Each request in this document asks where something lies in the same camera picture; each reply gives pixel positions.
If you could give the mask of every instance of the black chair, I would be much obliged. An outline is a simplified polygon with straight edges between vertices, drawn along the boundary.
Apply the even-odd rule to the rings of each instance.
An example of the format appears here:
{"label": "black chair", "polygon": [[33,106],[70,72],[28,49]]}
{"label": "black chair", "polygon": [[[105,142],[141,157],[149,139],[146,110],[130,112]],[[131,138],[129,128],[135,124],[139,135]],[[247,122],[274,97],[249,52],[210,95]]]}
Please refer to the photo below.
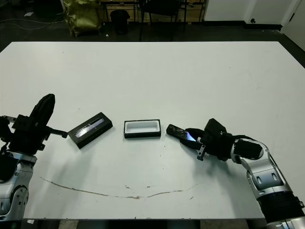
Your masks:
{"label": "black chair", "polygon": [[141,8],[141,19],[142,19],[139,40],[141,40],[142,37],[145,13],[149,13],[149,19],[151,21],[151,24],[152,24],[152,15],[151,15],[152,13],[171,16],[171,22],[173,21],[173,16],[175,16],[175,22],[176,22],[179,9],[184,9],[183,31],[185,30],[187,0],[139,0],[139,5]]}

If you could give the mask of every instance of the trash can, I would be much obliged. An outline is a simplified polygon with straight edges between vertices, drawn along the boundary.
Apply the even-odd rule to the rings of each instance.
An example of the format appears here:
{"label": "trash can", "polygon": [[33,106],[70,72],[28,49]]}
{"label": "trash can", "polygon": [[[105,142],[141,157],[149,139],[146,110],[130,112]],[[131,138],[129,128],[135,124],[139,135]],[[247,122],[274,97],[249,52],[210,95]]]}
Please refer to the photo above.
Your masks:
{"label": "trash can", "polygon": [[111,21],[114,23],[114,29],[117,34],[126,34],[128,32],[127,19],[130,18],[125,10],[114,10],[110,13]]}

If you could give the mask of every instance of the white table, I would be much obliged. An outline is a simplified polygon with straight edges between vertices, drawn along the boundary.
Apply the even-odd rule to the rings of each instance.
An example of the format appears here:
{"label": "white table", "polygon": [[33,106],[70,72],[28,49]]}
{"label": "white table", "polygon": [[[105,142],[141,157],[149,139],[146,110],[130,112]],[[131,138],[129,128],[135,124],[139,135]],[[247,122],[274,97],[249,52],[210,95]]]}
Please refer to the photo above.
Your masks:
{"label": "white table", "polygon": [[[100,111],[114,126],[81,150],[45,142],[25,218],[262,218],[241,165],[201,162],[165,133],[210,118],[267,144],[305,200],[305,69],[277,42],[14,42],[0,69],[0,114],[29,115],[54,93],[49,126]],[[155,118],[160,139],[124,139],[124,120]]]}

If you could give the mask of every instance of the door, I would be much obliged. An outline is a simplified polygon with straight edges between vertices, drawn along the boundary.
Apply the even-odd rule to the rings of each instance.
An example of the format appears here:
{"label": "door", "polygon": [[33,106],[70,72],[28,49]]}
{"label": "door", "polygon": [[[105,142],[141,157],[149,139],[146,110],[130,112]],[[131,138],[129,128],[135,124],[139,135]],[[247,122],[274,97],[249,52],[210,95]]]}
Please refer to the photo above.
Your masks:
{"label": "door", "polygon": [[305,0],[302,0],[283,33],[305,51]]}

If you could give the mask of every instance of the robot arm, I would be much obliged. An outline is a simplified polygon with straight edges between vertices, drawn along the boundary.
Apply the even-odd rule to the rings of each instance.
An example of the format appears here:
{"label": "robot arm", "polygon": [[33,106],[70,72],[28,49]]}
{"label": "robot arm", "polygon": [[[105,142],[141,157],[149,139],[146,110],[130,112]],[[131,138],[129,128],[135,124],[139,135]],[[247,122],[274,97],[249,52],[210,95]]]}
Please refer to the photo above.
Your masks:
{"label": "robot arm", "polygon": [[248,182],[268,223],[268,229],[305,229],[304,207],[293,195],[285,177],[261,142],[244,135],[233,136],[215,119],[210,119],[204,131],[186,129],[193,139],[181,143],[197,150],[197,159],[205,153],[218,159],[241,164]]}
{"label": "robot arm", "polygon": [[[29,199],[29,182],[36,163],[37,150],[43,150],[50,134],[66,138],[67,133],[47,127],[53,113],[55,96],[43,97],[30,116],[0,117],[0,138],[5,145],[0,150],[0,223],[22,220]],[[9,123],[14,125],[14,133]]]}
{"label": "robot arm", "polygon": [[[240,156],[241,150],[260,146],[256,159]],[[302,201],[293,195],[285,177],[272,158],[268,148],[261,142],[249,139],[237,139],[231,149],[231,159],[247,170],[246,176],[254,196],[268,223],[268,228],[305,227]]]}

